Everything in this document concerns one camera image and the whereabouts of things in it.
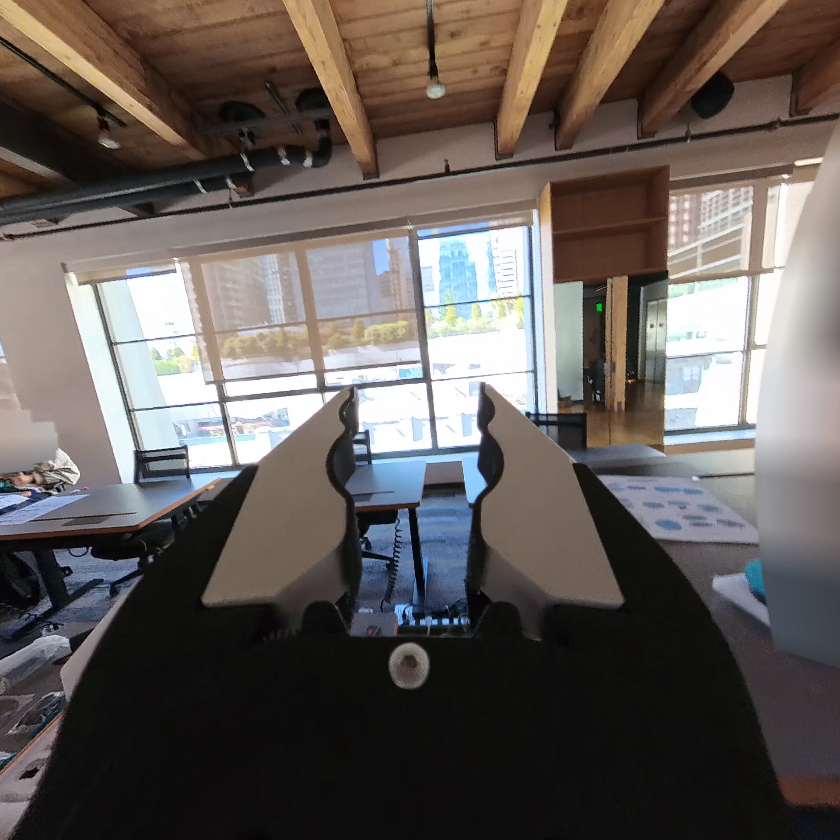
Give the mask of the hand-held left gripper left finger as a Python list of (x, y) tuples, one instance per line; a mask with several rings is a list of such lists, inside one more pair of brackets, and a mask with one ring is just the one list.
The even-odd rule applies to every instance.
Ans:
[(206, 585), (205, 607), (270, 606), (299, 629), (315, 602), (351, 625), (363, 570), (347, 485), (356, 470), (358, 392), (339, 391), (260, 460)]

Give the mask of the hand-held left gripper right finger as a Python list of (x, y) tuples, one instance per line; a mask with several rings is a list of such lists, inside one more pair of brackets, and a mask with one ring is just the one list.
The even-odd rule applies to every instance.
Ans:
[(487, 382), (479, 385), (477, 468), (466, 565), (469, 621), (513, 605), (539, 639), (559, 605), (615, 611), (624, 597), (573, 459)]

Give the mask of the dark grey desk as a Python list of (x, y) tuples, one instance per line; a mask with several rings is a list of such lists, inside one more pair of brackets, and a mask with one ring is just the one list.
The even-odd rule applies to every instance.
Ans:
[[(755, 524), (754, 475), (694, 479)], [(759, 714), (784, 797), (797, 806), (838, 808), (839, 671), (774, 647), (771, 632), (712, 590), (759, 556), (745, 544), (663, 542), (728, 640)]]
[(753, 448), (686, 451), (665, 454), (644, 444), (569, 450), (576, 463), (599, 476), (719, 478), (753, 476)]

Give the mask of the wood-edged dark desk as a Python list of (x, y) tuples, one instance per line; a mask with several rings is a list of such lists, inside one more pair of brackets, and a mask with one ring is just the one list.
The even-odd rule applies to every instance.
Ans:
[(189, 479), (164, 480), (149, 485), (118, 484), (59, 494), (87, 494), (87, 498), (48, 518), (37, 518), (22, 526), (1, 527), (2, 553), (29, 552), (50, 607), (21, 626), (13, 639), (32, 633), (68, 604), (103, 583), (103, 579), (68, 591), (66, 576), (56, 561), (56, 551), (91, 549), (102, 538), (131, 534), (156, 520), (168, 518), (203, 493), (214, 489), (221, 474), (199, 474)]
[(425, 459), (404, 458), (394, 464), (380, 460), (369, 465), (357, 465), (347, 484), (347, 490), (353, 497), (356, 518), (361, 532), (372, 524), (392, 524), (395, 536), (392, 554), (373, 553), (370, 545), (363, 539), (362, 557), (385, 563), (388, 582), (381, 601), (381, 609), (392, 603), (393, 591), (399, 571), (403, 550), (403, 538), (400, 527), (399, 511), (405, 510), (408, 516), (408, 528), (411, 535), (414, 564), (413, 613), (424, 616), (427, 589), (427, 561), (422, 557), (422, 545), (419, 538), (417, 510), (424, 493), (426, 472)]

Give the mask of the open instruction booklet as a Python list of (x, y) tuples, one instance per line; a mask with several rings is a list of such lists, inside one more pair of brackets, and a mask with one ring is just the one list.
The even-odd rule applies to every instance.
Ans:
[(757, 545), (758, 530), (697, 479), (600, 475), (600, 481), (656, 540)]

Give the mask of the black office chair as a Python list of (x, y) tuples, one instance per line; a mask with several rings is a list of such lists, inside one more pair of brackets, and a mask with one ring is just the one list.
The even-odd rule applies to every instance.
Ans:
[(112, 562), (137, 560), (137, 569), (110, 584), (111, 598), (117, 597), (123, 585), (139, 579), (149, 564), (159, 557), (175, 537), (186, 528), (203, 509), (203, 502), (195, 501), (183, 506), (168, 518), (153, 521), (131, 534), (113, 534), (102, 538), (90, 549), (91, 557)]

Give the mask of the floor power strip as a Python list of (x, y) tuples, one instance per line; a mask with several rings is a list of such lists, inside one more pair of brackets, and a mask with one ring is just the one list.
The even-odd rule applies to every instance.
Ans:
[(350, 625), (352, 637), (472, 637), (466, 614), (415, 616), (410, 604), (397, 604), (390, 612), (360, 609)]

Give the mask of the large grid window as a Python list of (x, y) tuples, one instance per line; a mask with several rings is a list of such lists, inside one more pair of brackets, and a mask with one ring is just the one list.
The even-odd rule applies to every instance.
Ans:
[(782, 269), (667, 288), (665, 435), (755, 427)]
[(344, 388), (380, 456), (477, 445), (489, 382), (534, 407), (532, 228), (410, 226), (71, 277), (92, 292), (134, 442), (247, 466)]

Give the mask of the beige roller blind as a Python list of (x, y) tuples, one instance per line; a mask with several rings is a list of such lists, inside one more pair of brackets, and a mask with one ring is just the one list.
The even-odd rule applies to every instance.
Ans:
[(793, 185), (787, 175), (672, 192), (668, 279), (728, 280), (782, 269)]
[(522, 215), (406, 224), (77, 280), (113, 345), (145, 343), (159, 377), (200, 373), (230, 395), (528, 375), (531, 233)]

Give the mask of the white paper sheets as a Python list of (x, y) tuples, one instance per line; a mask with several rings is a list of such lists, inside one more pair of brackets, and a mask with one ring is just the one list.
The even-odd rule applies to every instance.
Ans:
[(86, 493), (70, 493), (66, 496), (41, 494), (26, 498), (12, 494), (2, 495), (1, 527), (22, 526), (37, 518), (48, 518), (87, 497)]

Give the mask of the black backpack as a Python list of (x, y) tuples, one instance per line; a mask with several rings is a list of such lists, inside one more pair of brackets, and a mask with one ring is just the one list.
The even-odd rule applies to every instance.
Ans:
[(14, 553), (1, 554), (1, 605), (19, 611), (36, 606), (41, 600), (37, 573)]

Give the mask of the clear plastic packaging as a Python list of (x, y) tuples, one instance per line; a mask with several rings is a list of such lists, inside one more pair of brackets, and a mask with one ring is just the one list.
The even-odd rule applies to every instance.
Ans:
[(50, 635), (37, 638), (1, 660), (1, 693), (9, 692), (42, 667), (70, 654), (71, 645), (68, 637)]

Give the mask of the black ceiling pipe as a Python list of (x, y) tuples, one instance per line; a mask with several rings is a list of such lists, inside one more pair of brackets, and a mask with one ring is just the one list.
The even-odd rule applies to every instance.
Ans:
[(137, 171), (105, 180), (62, 185), (45, 192), (2, 199), (1, 221), (23, 224), (63, 219), (98, 209), (128, 208), (165, 200), (215, 192), (249, 193), (253, 175), (276, 167), (320, 169), (330, 163), (333, 111), (320, 87), (303, 89), (295, 100), (297, 119), (310, 121), (313, 148), (278, 143), (262, 149), (242, 147), (234, 154), (212, 160)]

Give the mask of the cardboard box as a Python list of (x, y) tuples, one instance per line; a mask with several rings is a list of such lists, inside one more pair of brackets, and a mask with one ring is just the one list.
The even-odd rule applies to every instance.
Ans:
[(1, 838), (8, 839), (35, 797), (54, 747), (60, 712), (18, 751), (1, 772)]

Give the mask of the black ceiling speaker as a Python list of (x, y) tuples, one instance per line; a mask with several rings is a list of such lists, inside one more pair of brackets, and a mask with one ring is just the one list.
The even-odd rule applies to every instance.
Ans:
[(729, 105), (734, 90), (732, 80), (719, 70), (694, 93), (689, 108), (700, 120), (712, 119)]

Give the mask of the black frame chair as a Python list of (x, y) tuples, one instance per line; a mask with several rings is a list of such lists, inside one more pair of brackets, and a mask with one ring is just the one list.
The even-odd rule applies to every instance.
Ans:
[(164, 480), (186, 480), (191, 477), (186, 446), (137, 449), (133, 453), (133, 483), (149, 485)]
[(567, 452), (587, 449), (586, 413), (525, 412), (524, 416)]

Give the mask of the wooden post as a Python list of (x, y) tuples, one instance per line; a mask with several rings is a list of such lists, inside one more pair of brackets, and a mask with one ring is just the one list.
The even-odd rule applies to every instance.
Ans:
[(605, 298), (605, 408), (626, 411), (628, 276), (607, 281)]

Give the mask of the wooden wall shelf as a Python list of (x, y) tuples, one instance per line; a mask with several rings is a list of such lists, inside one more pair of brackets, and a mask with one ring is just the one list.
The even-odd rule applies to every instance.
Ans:
[(539, 195), (544, 282), (594, 285), (665, 270), (670, 167), (550, 182)]

